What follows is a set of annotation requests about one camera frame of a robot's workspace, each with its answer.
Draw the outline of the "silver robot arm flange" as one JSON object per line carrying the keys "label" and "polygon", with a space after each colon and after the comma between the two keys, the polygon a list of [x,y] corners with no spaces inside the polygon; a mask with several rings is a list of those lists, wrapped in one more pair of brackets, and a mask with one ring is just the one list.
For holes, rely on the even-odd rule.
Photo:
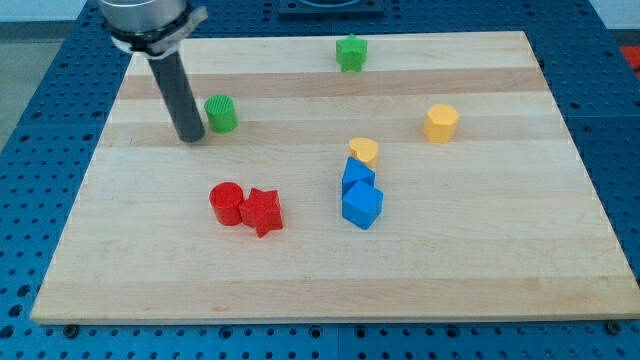
{"label": "silver robot arm flange", "polygon": [[188,0],[98,0],[104,26],[117,48],[161,59],[208,18],[205,6]]}

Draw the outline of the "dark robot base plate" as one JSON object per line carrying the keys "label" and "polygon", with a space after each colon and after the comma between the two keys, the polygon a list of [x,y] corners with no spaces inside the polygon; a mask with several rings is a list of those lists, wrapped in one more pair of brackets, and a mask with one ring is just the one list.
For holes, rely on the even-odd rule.
{"label": "dark robot base plate", "polygon": [[383,15],[385,0],[277,0],[279,18],[296,16]]}

